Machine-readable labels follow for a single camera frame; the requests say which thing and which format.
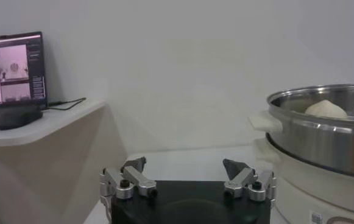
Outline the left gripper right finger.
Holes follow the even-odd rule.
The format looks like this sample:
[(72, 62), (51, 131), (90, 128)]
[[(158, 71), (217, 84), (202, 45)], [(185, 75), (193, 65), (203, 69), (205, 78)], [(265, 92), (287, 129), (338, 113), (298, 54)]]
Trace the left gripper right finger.
[(273, 171), (263, 170), (257, 173), (246, 163), (230, 159), (222, 160), (229, 180), (224, 183), (224, 194), (231, 198), (243, 195), (252, 201), (275, 201), (277, 178)]

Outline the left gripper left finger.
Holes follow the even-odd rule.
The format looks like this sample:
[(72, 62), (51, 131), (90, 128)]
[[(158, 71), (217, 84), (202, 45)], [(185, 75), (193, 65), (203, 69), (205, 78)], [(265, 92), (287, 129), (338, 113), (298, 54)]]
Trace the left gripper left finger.
[(100, 172), (100, 200), (111, 210), (112, 199), (130, 200), (135, 189), (139, 196), (154, 198), (158, 194), (157, 182), (143, 175), (147, 163), (145, 157), (126, 161), (120, 169), (109, 167)]

